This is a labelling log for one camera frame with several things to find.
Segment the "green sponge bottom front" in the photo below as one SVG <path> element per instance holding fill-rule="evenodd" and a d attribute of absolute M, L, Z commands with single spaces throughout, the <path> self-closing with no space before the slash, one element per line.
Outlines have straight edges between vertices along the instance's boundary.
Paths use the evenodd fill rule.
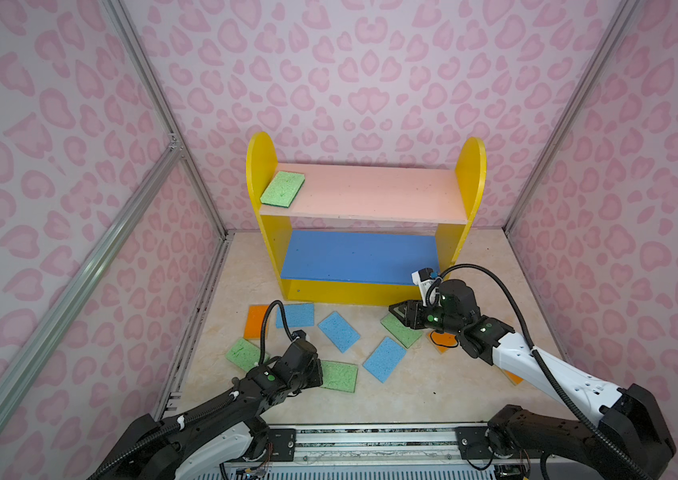
<path fill-rule="evenodd" d="M 356 365 L 323 360 L 321 368 L 322 388 L 345 393 L 355 392 L 358 376 Z"/>

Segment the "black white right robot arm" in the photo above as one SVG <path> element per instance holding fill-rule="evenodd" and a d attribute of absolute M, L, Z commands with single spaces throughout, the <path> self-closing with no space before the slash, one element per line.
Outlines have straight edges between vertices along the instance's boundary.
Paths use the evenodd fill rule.
<path fill-rule="evenodd" d="M 575 461 L 604 479 L 658 479 L 677 452 L 660 410 L 647 389 L 620 387 L 545 352 L 518 329 L 485 315 L 472 288 L 459 279 L 428 281 L 420 300 L 389 307 L 403 326 L 450 334 L 458 348 L 521 378 L 563 404 L 566 420 L 504 406 L 487 422 L 485 448 L 509 458 L 522 451 Z"/>

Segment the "green sponge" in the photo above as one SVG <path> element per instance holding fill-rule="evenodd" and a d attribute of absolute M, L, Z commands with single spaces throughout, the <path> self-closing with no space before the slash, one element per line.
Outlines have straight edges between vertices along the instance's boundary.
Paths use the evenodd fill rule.
<path fill-rule="evenodd" d="M 355 392 L 358 376 L 356 365 L 323 360 L 321 368 L 322 388 L 345 393 Z"/>
<path fill-rule="evenodd" d="M 304 185 L 305 175 L 296 172 L 279 171 L 260 196 L 264 205 L 289 208 Z"/>
<path fill-rule="evenodd" d="M 227 351 L 225 358 L 244 372 L 249 372 L 260 364 L 260 348 L 249 340 L 238 339 Z"/>
<path fill-rule="evenodd" d="M 391 313 L 383 317 L 380 323 L 405 349 L 411 348 L 422 337 L 420 330 L 406 327 Z"/>

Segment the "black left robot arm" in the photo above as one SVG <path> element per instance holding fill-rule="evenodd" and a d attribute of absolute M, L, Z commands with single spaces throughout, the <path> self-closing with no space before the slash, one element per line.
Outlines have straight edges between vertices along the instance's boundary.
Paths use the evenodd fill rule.
<path fill-rule="evenodd" d="M 127 428 L 92 479 L 193 479 L 232 461 L 267 463 L 277 442 L 267 410 L 323 383 L 317 349 L 304 338 L 251 369 L 218 396 L 156 420 L 145 414 Z"/>

